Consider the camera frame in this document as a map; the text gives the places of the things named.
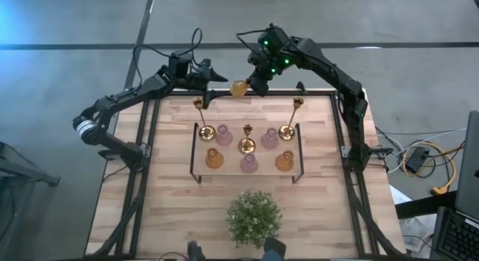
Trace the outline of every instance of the black metal frame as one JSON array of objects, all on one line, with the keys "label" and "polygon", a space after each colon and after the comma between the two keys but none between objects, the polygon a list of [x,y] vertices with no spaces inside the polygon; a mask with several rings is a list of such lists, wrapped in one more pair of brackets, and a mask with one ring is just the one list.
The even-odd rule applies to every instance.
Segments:
[{"label": "black metal frame", "polygon": [[[192,157],[190,159],[190,162],[189,162],[189,173],[191,174],[191,176],[193,177],[193,179],[195,179],[195,181],[200,185],[201,184],[201,177],[202,176],[221,176],[221,174],[217,174],[217,175],[196,175],[193,170],[194,170],[194,166],[193,164],[195,163],[195,146],[196,146],[196,138],[197,138],[197,133],[198,133],[198,127],[200,127],[198,125],[198,123],[195,123],[195,126],[193,127],[193,142],[192,142]],[[299,181],[299,179],[301,179],[301,177],[305,174],[305,169],[304,169],[304,163],[302,161],[302,145],[301,145],[301,130],[299,128],[299,123],[297,123],[295,126],[296,128],[296,133],[297,136],[298,136],[298,151],[299,151],[299,168],[300,168],[300,173],[299,175],[293,175],[291,176],[291,181],[293,182],[293,184],[297,183]],[[251,175],[248,175],[248,174],[243,174],[243,175],[239,175],[239,176],[251,176]]]},{"label": "black metal frame", "polygon": [[[304,87],[301,86],[302,83],[299,82],[298,85],[296,86],[296,90],[271,90],[269,92],[270,96],[328,96],[331,101],[332,105],[332,113],[335,121],[335,130],[336,130],[336,135],[338,138],[338,151],[341,157],[341,162],[343,164],[343,172],[344,172],[344,182],[345,186],[347,189],[347,196],[348,196],[348,201],[350,205],[350,214],[351,214],[351,220],[352,220],[352,225],[353,225],[353,233],[354,233],[354,238],[355,238],[355,243],[356,243],[356,249],[358,251],[358,257],[363,257],[367,255],[364,249],[364,242],[362,239],[362,233],[361,233],[361,226],[359,223],[359,216],[358,216],[358,210],[355,207],[353,200],[354,198],[357,198],[353,195],[356,195],[354,192],[354,185],[351,177],[350,171],[348,171],[345,168],[345,158],[342,156],[341,153],[341,147],[345,146],[344,143],[344,135],[343,135],[343,130],[341,128],[341,116],[339,114],[339,109],[338,109],[338,102],[337,102],[337,95],[338,92],[336,90],[318,90],[318,91],[306,91]],[[229,90],[221,90],[221,91],[216,91],[216,93],[220,93],[220,96],[231,96],[231,93]],[[190,91],[174,91],[172,92],[169,96],[199,96],[199,93],[197,92],[190,92]],[[248,91],[246,93],[246,96],[257,96],[256,93],[252,91]],[[154,135],[155,135],[155,130],[156,130],[156,123],[158,120],[159,116],[159,104],[161,100],[155,100],[154,103],[154,109],[153,109],[153,114],[152,114],[152,120],[150,123],[150,132],[148,133],[148,139],[147,139],[147,148],[152,148],[153,147],[153,140],[154,140]],[[144,125],[146,123],[146,116],[147,116],[147,110],[148,110],[148,105],[149,101],[144,102],[143,108],[141,110],[141,115],[140,115],[140,122],[138,125],[138,132],[136,136],[136,143],[140,144],[141,139],[144,134]],[[103,256],[103,258],[108,258],[110,260],[116,260],[116,257],[129,257],[129,258],[135,258],[136,255],[136,250],[138,247],[138,237],[139,237],[139,231],[140,231],[140,226],[141,226],[141,216],[143,212],[143,203],[144,203],[144,198],[146,196],[146,186],[147,186],[147,180],[148,180],[148,173],[149,173],[149,168],[150,168],[150,160],[151,157],[147,155],[145,157],[145,162],[146,162],[146,168],[142,171],[130,171],[128,182],[126,184],[126,194],[125,194],[125,202],[123,203],[123,211],[122,211],[122,219],[120,220],[120,223],[116,226],[115,230],[113,231],[113,234],[110,236],[115,237],[115,240],[113,241],[113,244],[116,245],[115,248],[115,253],[114,255],[108,255],[109,251],[105,251],[105,249],[101,252],[96,252],[96,254],[100,254]],[[135,177],[138,172],[141,172],[141,182],[140,186],[138,188],[138,193],[135,197],[135,199],[132,202],[132,193],[133,193],[133,187],[135,185]],[[302,175],[300,175],[296,181],[293,178],[293,182],[297,182],[298,179],[301,178]],[[370,210],[370,204],[369,204],[369,199],[367,196],[367,189],[366,189],[366,184],[364,181],[364,176],[361,172],[356,174],[358,178],[358,187],[359,191],[361,194],[361,203],[363,207],[365,208],[365,211],[369,216],[371,216],[371,210]],[[201,177],[200,178],[193,178],[201,184]],[[132,239],[130,242],[130,247],[129,247],[129,252],[128,254],[123,253],[123,244],[124,244],[124,231],[131,220],[132,216],[135,215],[135,219],[133,222],[133,232],[132,232]],[[377,240],[374,237],[373,233],[371,230],[368,230],[368,238],[370,240],[370,245],[371,245],[371,250],[373,255],[379,255],[379,248],[377,246]],[[93,258],[93,256],[84,256],[85,260],[89,260]]]}]

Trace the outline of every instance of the gold candlestick holder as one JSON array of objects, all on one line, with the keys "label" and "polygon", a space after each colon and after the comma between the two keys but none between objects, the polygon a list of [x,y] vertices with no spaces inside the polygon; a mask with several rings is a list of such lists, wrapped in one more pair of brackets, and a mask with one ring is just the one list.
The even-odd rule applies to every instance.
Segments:
[{"label": "gold candlestick holder", "polygon": [[253,131],[253,126],[245,125],[242,130],[244,131],[246,138],[241,139],[238,143],[238,150],[242,154],[253,153],[256,150],[256,143],[249,138],[251,131]]},{"label": "gold candlestick holder", "polygon": [[195,97],[193,99],[193,105],[195,108],[200,112],[201,115],[201,121],[203,122],[203,127],[200,128],[200,131],[198,135],[200,136],[200,139],[202,141],[211,141],[216,137],[216,130],[212,126],[207,126],[206,123],[204,122],[204,117],[203,117],[203,112],[201,112],[201,109],[203,109],[203,100],[200,97]]},{"label": "gold candlestick holder", "polygon": [[296,110],[301,107],[301,105],[304,103],[304,100],[297,96],[293,98],[293,114],[291,115],[290,122],[287,125],[281,126],[278,130],[278,136],[281,140],[283,141],[290,141],[291,139],[294,138],[295,131],[294,128],[291,126],[291,123],[293,122],[294,114],[296,113]]}]

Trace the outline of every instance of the white cable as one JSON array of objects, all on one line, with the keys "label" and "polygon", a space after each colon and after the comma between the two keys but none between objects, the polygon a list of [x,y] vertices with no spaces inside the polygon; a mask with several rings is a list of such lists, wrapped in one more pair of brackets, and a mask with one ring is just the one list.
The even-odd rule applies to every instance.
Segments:
[{"label": "white cable", "polygon": [[430,140],[432,140],[432,139],[434,139],[434,138],[442,137],[443,135],[452,134],[452,133],[455,133],[455,132],[461,132],[461,131],[464,131],[464,130],[466,130],[466,129],[467,129],[467,128],[457,129],[457,130],[454,130],[454,131],[451,131],[451,132],[446,132],[446,133],[442,133],[442,134],[439,134],[439,135],[432,136],[432,137],[430,137],[430,138],[426,138],[425,140],[418,141],[418,142],[416,142],[416,143],[414,143],[414,144],[411,144],[411,146],[409,146],[409,147],[407,147],[407,148],[401,150],[399,153],[396,153],[396,154],[394,154],[394,155],[395,155],[395,156],[399,156],[401,153],[406,152],[409,148],[414,147],[414,146],[416,146],[416,145],[418,145],[418,144],[421,144],[421,143],[423,143],[423,142],[425,142],[425,141],[430,141]]},{"label": "white cable", "polygon": [[[381,137],[381,138],[386,138],[384,135],[377,135],[377,136]],[[399,143],[399,141],[396,141],[395,139],[390,138],[390,137],[388,137],[388,138],[390,140],[392,140],[393,142],[395,142],[399,146],[399,148],[401,148],[401,150],[404,150],[403,145],[401,145],[401,143]],[[401,160],[401,163],[399,163],[399,165],[394,170],[388,171],[388,174],[397,171],[400,168],[400,166],[403,164],[403,162],[404,162],[404,159]]]}]

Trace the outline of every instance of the gray concrete floor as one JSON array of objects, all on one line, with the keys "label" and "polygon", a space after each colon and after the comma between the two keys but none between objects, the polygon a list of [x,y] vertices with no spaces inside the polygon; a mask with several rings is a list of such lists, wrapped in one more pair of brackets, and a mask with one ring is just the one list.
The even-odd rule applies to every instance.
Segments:
[{"label": "gray concrete floor", "polygon": [[[134,43],[147,0],[0,0],[1,44]],[[317,42],[479,41],[479,9],[472,0],[155,0],[145,43],[188,43],[194,28],[205,43],[236,42],[234,33],[269,22]],[[466,126],[478,109],[478,48],[325,49],[325,55],[367,90],[377,126],[387,132],[427,132]],[[198,50],[230,80],[251,73],[245,49]],[[71,127],[79,112],[123,89],[129,50],[0,50],[0,140],[45,171],[57,188],[38,184],[12,247],[12,260],[80,257],[105,161]],[[144,76],[166,62],[142,52]],[[312,73],[288,70],[271,87],[328,87]],[[434,140],[457,146],[464,132]],[[404,145],[427,136],[393,136]],[[395,168],[393,157],[388,160]],[[460,166],[460,155],[456,158]],[[389,175],[413,199],[446,181]]]}]

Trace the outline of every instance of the yellow cable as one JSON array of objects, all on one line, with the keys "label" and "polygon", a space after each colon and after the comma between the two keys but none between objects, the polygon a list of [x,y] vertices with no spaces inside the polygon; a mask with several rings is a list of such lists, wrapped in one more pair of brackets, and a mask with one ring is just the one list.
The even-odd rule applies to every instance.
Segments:
[{"label": "yellow cable", "polygon": [[[454,178],[456,177],[456,165],[454,164],[454,160],[451,159],[449,154],[455,152],[456,150],[459,150],[460,147],[454,148],[454,149],[449,150],[447,152],[444,152],[444,150],[441,147],[439,147],[439,146],[437,146],[433,143],[430,143],[428,141],[421,142],[420,144],[426,144],[427,146],[435,147],[440,152],[440,154],[444,155],[444,157],[447,159],[447,162],[450,162],[451,165],[452,165],[452,177],[451,177],[451,179],[445,185],[443,185],[439,188],[436,188],[436,187],[433,188],[433,191],[434,191],[434,189],[437,189],[437,191],[435,191],[436,194],[444,194],[444,192],[445,192],[444,189],[446,189],[446,191],[447,191],[447,188],[451,185],[451,183],[454,181]],[[409,174],[407,172],[407,169],[406,169],[406,156],[407,156],[407,153],[409,152],[409,149],[411,149],[411,148],[408,148],[408,150],[406,150],[406,152],[404,152],[404,154],[403,154],[403,171],[407,176],[417,176],[417,175],[419,175],[420,172],[423,171],[424,167],[426,167],[429,163],[432,162],[433,159],[430,159],[428,162],[426,162],[426,164],[424,164],[421,167],[421,169],[419,169],[419,171],[416,172],[416,174]]]}]

